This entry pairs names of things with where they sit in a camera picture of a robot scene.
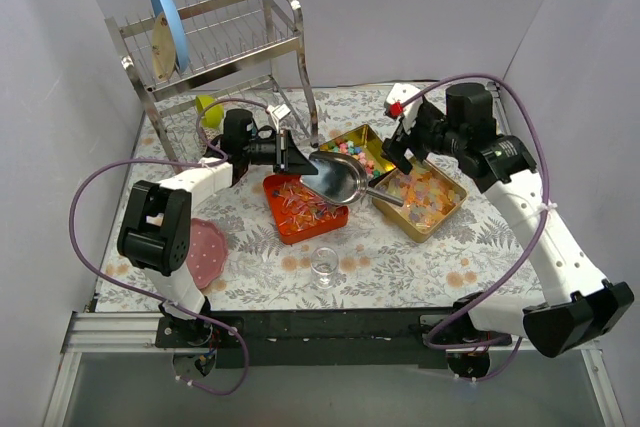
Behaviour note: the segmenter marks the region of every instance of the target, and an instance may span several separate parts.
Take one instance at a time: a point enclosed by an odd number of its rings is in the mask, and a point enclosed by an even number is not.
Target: glass cup
[[[319,289],[329,289],[336,283],[338,254],[329,247],[319,247],[311,254],[311,281]]]

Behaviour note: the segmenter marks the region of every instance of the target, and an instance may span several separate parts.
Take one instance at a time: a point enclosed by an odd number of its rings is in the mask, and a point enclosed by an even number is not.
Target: scoop handle
[[[371,187],[367,187],[367,194],[369,194],[371,197],[389,202],[390,204],[397,205],[398,207],[402,207],[404,205],[404,200],[400,197],[389,195],[386,192],[381,192]]]

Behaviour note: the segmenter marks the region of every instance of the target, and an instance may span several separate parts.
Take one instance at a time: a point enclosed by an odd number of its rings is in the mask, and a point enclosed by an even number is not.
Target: yellow cup
[[[200,113],[215,101],[216,99],[214,99],[210,95],[197,95],[196,110],[198,111],[198,113]],[[218,104],[205,112],[204,117],[201,121],[202,126],[209,129],[217,129],[220,126],[220,122],[222,122],[223,117],[224,108],[222,107],[222,104]]]

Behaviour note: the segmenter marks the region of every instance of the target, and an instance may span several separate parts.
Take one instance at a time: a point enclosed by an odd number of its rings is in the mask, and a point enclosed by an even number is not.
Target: flower pattern
[[[324,142],[361,124],[369,124],[380,137],[393,133],[395,122],[383,114],[389,87],[316,89],[320,137]],[[256,98],[246,94],[247,98]],[[287,96],[303,119],[308,119],[300,90]],[[429,94],[429,100],[444,110],[444,90]],[[191,98],[177,96],[159,104],[166,109]],[[251,108],[258,125],[267,122],[264,112]],[[202,145],[194,135],[195,112],[172,115],[170,137],[179,155],[189,160],[200,157]],[[311,152],[303,133],[294,124],[296,143]],[[145,119],[136,157],[164,158],[164,151]],[[453,159],[430,157],[439,168],[469,192],[463,206],[432,238],[422,244],[409,239],[393,222],[385,219],[369,199],[350,206],[349,222],[342,229],[288,246],[280,242],[264,193],[262,180],[268,167],[252,167],[237,185],[218,193],[194,212],[222,230],[229,257],[221,277],[203,292],[216,310],[325,309],[419,307],[450,305],[454,300],[486,289],[520,256],[522,249],[497,210],[463,176]],[[153,290],[143,271],[132,268],[118,255],[116,238],[122,222],[128,192],[134,182],[160,181],[173,175],[156,165],[135,165],[127,180],[102,270],[120,281]],[[340,256],[336,286],[319,290],[310,283],[310,254],[330,246]],[[110,283],[97,285],[96,311],[153,311],[157,302],[120,289]],[[540,286],[530,265],[522,269],[499,293],[540,295]]]

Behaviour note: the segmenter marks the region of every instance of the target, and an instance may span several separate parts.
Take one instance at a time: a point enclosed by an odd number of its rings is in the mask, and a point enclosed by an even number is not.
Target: metal scoop
[[[300,177],[302,185],[334,205],[352,204],[365,194],[402,207],[404,200],[368,185],[367,171],[353,157],[336,152],[316,151],[309,156],[317,175]]]

